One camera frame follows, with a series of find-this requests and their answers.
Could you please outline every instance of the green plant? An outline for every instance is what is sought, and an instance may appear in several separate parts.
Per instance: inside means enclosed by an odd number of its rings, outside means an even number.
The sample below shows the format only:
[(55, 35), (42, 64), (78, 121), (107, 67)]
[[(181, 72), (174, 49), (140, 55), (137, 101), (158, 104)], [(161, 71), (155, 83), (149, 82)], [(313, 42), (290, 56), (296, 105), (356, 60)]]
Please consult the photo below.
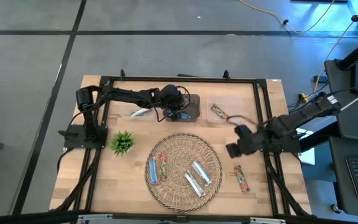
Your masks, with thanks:
[(131, 132), (125, 130), (125, 132), (118, 132), (114, 135), (110, 141), (110, 148), (114, 151), (115, 155), (121, 155), (128, 152), (128, 150), (134, 146), (135, 141)]

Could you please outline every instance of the robotic arm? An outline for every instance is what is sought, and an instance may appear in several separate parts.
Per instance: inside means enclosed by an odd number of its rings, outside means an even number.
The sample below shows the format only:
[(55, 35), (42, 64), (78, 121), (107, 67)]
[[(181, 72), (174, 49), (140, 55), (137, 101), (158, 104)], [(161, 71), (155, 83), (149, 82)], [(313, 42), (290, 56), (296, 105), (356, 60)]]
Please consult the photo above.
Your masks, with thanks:
[(292, 114), (274, 117), (252, 133), (246, 125), (238, 125), (234, 132), (239, 136), (237, 143), (228, 144), (227, 152), (231, 158), (249, 155), (259, 149), (267, 152), (299, 152), (299, 134), (296, 128), (316, 117), (336, 115), (341, 105), (334, 96), (321, 92), (309, 103)]
[[(184, 89), (187, 94), (183, 94), (179, 88)], [(100, 95), (97, 102), (93, 100), (94, 91)], [(76, 91), (76, 99), (80, 111), (76, 116), (83, 114), (84, 125), (71, 124), (66, 131), (59, 131), (65, 137), (64, 146), (67, 148), (101, 149), (104, 147), (108, 127), (97, 124), (94, 111), (111, 100), (133, 103), (146, 109), (162, 108), (163, 115), (170, 121), (195, 121), (200, 115), (199, 96), (189, 94), (182, 86), (167, 85), (161, 90), (151, 88), (141, 91), (123, 90), (110, 86), (87, 86)]]

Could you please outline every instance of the candy bar wrapper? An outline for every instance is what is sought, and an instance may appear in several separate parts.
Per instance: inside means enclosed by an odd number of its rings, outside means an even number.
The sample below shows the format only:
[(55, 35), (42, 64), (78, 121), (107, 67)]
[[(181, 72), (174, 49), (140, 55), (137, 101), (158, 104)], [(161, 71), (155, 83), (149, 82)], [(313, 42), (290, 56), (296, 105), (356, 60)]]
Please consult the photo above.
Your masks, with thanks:
[(236, 172), (237, 180), (240, 183), (240, 188), (242, 192), (249, 192), (250, 188), (248, 187), (248, 183), (246, 180), (246, 177), (244, 173), (242, 172), (241, 166), (238, 165), (234, 168), (234, 171)]
[(222, 119), (227, 119), (229, 115), (227, 115), (221, 108), (219, 108), (216, 104), (212, 105), (211, 109)]
[(185, 177), (190, 183), (190, 185), (193, 187), (194, 191), (197, 193), (198, 197), (205, 196), (204, 190), (198, 185), (196, 179), (194, 179), (194, 177), (189, 171), (185, 172)]
[(205, 172), (201, 164), (198, 161), (194, 161), (191, 166), (196, 171), (196, 173), (205, 181), (205, 187), (207, 187), (211, 183), (211, 178), (209, 178), (209, 175)]
[(155, 157), (149, 159), (150, 179), (152, 184), (158, 184), (157, 171), (155, 170)]
[(163, 181), (167, 178), (167, 155), (160, 153), (160, 181)]

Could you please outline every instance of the silver object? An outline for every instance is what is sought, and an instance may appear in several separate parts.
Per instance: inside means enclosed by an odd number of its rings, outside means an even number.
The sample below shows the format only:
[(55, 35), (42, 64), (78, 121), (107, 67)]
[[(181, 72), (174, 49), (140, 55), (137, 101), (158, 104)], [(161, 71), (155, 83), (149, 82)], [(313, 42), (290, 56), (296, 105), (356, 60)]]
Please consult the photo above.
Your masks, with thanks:
[(146, 113), (149, 112), (150, 110), (151, 110), (151, 109), (146, 109), (146, 108), (137, 110), (137, 111), (131, 113), (131, 117), (143, 116), (144, 114), (146, 114)]
[(194, 161), (191, 165), (193, 169), (196, 171), (196, 173), (205, 180), (205, 187), (207, 187), (209, 184), (211, 184), (211, 178), (209, 178), (209, 175), (205, 172), (203, 167), (198, 161)]
[(204, 190), (198, 185), (197, 181), (194, 177), (190, 174), (189, 171), (185, 172), (185, 177), (190, 185), (193, 187), (194, 191), (197, 193), (198, 197), (205, 196)]

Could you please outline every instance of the yellow cable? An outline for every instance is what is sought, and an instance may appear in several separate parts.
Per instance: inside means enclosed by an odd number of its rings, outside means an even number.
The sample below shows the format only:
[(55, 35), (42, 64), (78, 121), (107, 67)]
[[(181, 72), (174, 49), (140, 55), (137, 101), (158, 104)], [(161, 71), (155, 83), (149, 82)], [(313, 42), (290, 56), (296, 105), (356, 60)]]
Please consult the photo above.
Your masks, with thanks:
[[(255, 10), (257, 10), (257, 11), (264, 12), (264, 13), (267, 13), (267, 14), (270, 14), (270, 15), (273, 15), (273, 16), (275, 16), (275, 17), (281, 19), (282, 21), (285, 21), (285, 19), (284, 19), (282, 16), (278, 15), (277, 13), (270, 12), (270, 11), (263, 10), (263, 9), (259, 9), (259, 8), (255, 7), (255, 6), (251, 6), (250, 4), (244, 2), (243, 0), (239, 0), (239, 1), (240, 1), (241, 3), (243, 3), (243, 4), (245, 4), (246, 6), (250, 7), (251, 9), (255, 9)], [(296, 30), (294, 30), (294, 29), (292, 28), (292, 26), (290, 25), (289, 22), (287, 22), (285, 25), (287, 25), (287, 26), (288, 26), (294, 33), (296, 33), (296, 34), (304, 34), (305, 32), (308, 32), (309, 30), (311, 30), (314, 26), (316, 26), (318, 22), (320, 22), (320, 20), (326, 15), (326, 13), (328, 12), (329, 8), (331, 8), (331, 6), (334, 4), (334, 2), (335, 2), (335, 0), (333, 0), (333, 1), (330, 3), (330, 5), (328, 6), (327, 10), (323, 13), (323, 15), (320, 17), (320, 19), (318, 19), (317, 22), (316, 22), (313, 26), (311, 26), (309, 29), (307, 29), (307, 30), (305, 30), (305, 31), (296, 31)]]
[[(339, 43), (339, 41), (342, 40), (343, 36), (344, 36), (345, 33), (347, 32), (347, 30), (353, 25), (353, 23), (354, 23), (354, 22), (352, 21), (352, 22), (350, 23), (350, 25), (346, 28), (346, 30), (343, 32), (342, 36), (341, 36), (341, 37), (339, 38), (339, 40), (335, 43), (334, 47), (331, 49), (331, 51), (329, 51), (329, 53), (328, 53), (328, 55), (327, 55), (327, 57), (326, 57), (326, 59), (325, 59), (324, 61), (327, 61), (327, 60), (328, 60), (328, 57), (329, 57), (329, 56), (331, 55), (331, 53), (333, 52), (334, 48), (337, 46), (337, 44)], [(321, 76), (321, 74), (323, 73), (323, 70), (324, 70), (324, 64), (323, 64), (323, 66), (321, 66), (320, 72), (318, 73), (317, 80), (316, 80), (316, 85), (314, 86), (313, 93), (315, 93), (316, 90), (317, 90), (318, 80), (320, 79), (320, 76)]]
[[(244, 2), (243, 0), (239, 0), (239, 1), (240, 1), (241, 3), (243, 3), (243, 4), (245, 4), (246, 6), (250, 7), (251, 9), (255, 9), (255, 10), (257, 10), (257, 11), (264, 12), (264, 13), (267, 13), (267, 14), (270, 14), (270, 15), (273, 15), (273, 16), (275, 16), (275, 17), (281, 19), (282, 21), (285, 21), (285, 19), (284, 19), (282, 16), (278, 15), (277, 13), (270, 12), (270, 11), (263, 10), (263, 9), (259, 9), (259, 8), (255, 7), (255, 6), (251, 6), (250, 4)], [(334, 2), (335, 2), (335, 0), (333, 0), (333, 1), (331, 2), (331, 4), (328, 6), (327, 10), (326, 10), (326, 11), (323, 13), (323, 15), (317, 20), (317, 22), (316, 22), (313, 26), (311, 26), (309, 29), (307, 29), (307, 30), (305, 30), (305, 31), (295, 31), (295, 30), (292, 28), (292, 26), (291, 26), (288, 22), (286, 23), (286, 25), (287, 25), (294, 33), (296, 33), (296, 34), (304, 34), (305, 32), (308, 32), (309, 30), (311, 30), (315, 25), (317, 25), (317, 23), (325, 16), (325, 14), (328, 12), (329, 8), (334, 4)], [(340, 38), (338, 39), (338, 41), (335, 43), (334, 47), (329, 51), (329, 53), (328, 53), (328, 55), (327, 55), (327, 57), (326, 57), (326, 59), (325, 59), (324, 61), (328, 60), (328, 57), (331, 55), (331, 53), (333, 52), (333, 50), (335, 49), (335, 47), (337, 46), (337, 44), (339, 43), (339, 41), (341, 41), (342, 38), (345, 36), (345, 33), (347, 32), (347, 30), (349, 30), (349, 28), (353, 25), (353, 23), (354, 23), (354, 22), (351, 22), (350, 25), (345, 29), (345, 31), (343, 32), (343, 34), (341, 35), (341, 37), (340, 37)], [(316, 90), (317, 90), (318, 80), (320, 79), (320, 76), (321, 76), (321, 74), (323, 73), (323, 70), (324, 70), (324, 64), (323, 64), (323, 66), (321, 66), (320, 71), (319, 71), (319, 73), (318, 73), (317, 80), (316, 80), (316, 85), (314, 86), (313, 93), (315, 93)]]

